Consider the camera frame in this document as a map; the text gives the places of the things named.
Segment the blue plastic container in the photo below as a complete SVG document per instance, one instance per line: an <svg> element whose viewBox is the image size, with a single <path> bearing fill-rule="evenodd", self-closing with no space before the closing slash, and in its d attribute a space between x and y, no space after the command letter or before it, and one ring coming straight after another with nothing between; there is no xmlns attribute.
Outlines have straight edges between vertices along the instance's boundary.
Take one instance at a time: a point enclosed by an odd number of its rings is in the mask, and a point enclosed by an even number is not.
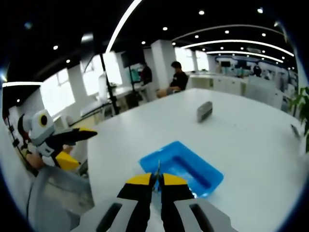
<svg viewBox="0 0 309 232"><path fill-rule="evenodd" d="M175 141L140 159L147 173L155 173L160 161L160 173L177 175L188 181L195 197L207 197L223 180L223 174L179 141Z"/></svg>

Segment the person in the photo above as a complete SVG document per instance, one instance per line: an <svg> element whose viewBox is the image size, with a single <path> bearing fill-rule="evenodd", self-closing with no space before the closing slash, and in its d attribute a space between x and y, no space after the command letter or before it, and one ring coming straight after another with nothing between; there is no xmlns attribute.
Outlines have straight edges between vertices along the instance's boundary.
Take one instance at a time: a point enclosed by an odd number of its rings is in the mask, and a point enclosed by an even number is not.
<svg viewBox="0 0 309 232"><path fill-rule="evenodd" d="M140 79L145 84L153 81L153 73L146 62L142 63L143 70L140 73Z"/></svg>
<svg viewBox="0 0 309 232"><path fill-rule="evenodd" d="M253 68L253 74L255 76L261 77L262 70L258 64L256 64Z"/></svg>
<svg viewBox="0 0 309 232"><path fill-rule="evenodd" d="M182 71L182 65L178 61L172 62L171 66L175 69L173 81L166 89L159 89L156 92L158 98L162 98L173 94L177 91L185 90L188 82L188 76Z"/></svg>

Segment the white pillar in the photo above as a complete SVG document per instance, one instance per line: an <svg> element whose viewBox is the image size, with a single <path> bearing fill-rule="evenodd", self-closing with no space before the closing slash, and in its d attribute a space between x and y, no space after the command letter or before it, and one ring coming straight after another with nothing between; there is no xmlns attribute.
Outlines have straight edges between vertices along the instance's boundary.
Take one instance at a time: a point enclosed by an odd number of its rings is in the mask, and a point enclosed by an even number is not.
<svg viewBox="0 0 309 232"><path fill-rule="evenodd" d="M116 59L117 59L117 63L118 63L118 66L119 66L122 85L123 86L131 86L131 81L129 80L129 77L127 75L128 68L126 68L126 69L124 68L124 64L123 64L122 59L121 59L121 54L123 54L123 53L124 52L116 53Z"/></svg>
<svg viewBox="0 0 309 232"><path fill-rule="evenodd" d="M208 59L208 65L209 65L209 72L216 72L216 61L215 61L215 56L212 55L207 55Z"/></svg>
<svg viewBox="0 0 309 232"><path fill-rule="evenodd" d="M158 76L159 88L167 88L174 75L174 70L170 65L172 62L176 61L172 42L157 40L151 44L151 50L154 56L154 65Z"/></svg>
<svg viewBox="0 0 309 232"><path fill-rule="evenodd" d="M193 59L193 66L194 66L194 71L197 71L198 72L198 65L197 65L197 54L195 51L192 51L191 50L191 53L192 53L192 59Z"/></svg>
<svg viewBox="0 0 309 232"><path fill-rule="evenodd" d="M159 88L159 79L158 75L155 69L155 60L154 60L154 55L153 52L150 48L144 49L144 57L145 57L145 62L147 63L148 67L151 69L151 72L153 74L153 87L154 90Z"/></svg>

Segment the black ceiling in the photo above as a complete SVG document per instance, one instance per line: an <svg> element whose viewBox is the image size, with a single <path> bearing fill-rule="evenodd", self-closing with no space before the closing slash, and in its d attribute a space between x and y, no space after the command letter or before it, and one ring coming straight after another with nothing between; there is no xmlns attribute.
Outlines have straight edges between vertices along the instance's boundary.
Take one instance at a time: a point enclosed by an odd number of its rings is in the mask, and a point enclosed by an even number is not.
<svg viewBox="0 0 309 232"><path fill-rule="evenodd" d="M64 5L62 1L44 1L24 3L23 6L12 6L6 11L7 33L5 46L1 48L2 66L10 63L8 81L42 81L55 72L67 67L66 59L70 59L70 66L80 59L80 41L86 32L95 31L103 44L105 51L109 39L120 18L132 0L96 1ZM172 40L189 32L222 25L244 24L256 25L282 33L279 27L274 27L277 18L271 10L264 10L263 14L257 12L261 3L248 1L212 2L204 0L143 0L120 31L112 50L123 51L129 47L145 46L158 39ZM227 27L199 32L199 38L193 35L182 37L175 42L177 45L194 44L212 40L242 39L272 44L293 52L289 41L284 36L270 30L250 27ZM252 47L265 50L265 55L279 58L286 57L284 63L295 66L295 59L273 48L241 43L208 44L194 49L206 48L208 51L220 50L240 51L240 47ZM19 94L4 88L4 102L16 99L22 100L33 90Z"/></svg>

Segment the desk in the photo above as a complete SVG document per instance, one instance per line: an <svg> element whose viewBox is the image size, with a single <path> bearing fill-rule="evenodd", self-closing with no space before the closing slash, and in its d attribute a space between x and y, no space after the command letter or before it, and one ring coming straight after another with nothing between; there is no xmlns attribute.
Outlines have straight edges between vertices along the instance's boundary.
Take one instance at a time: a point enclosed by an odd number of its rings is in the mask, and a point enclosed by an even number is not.
<svg viewBox="0 0 309 232"><path fill-rule="evenodd" d="M213 102L202 124L196 110ZM229 215L239 232L274 232L286 220L306 182L299 141L290 115L241 96L191 89L126 111L95 128L88 140L94 202L116 196L126 180L142 172L138 160L179 140L225 178L210 203ZM158 232L160 215L151 208L147 231Z"/></svg>

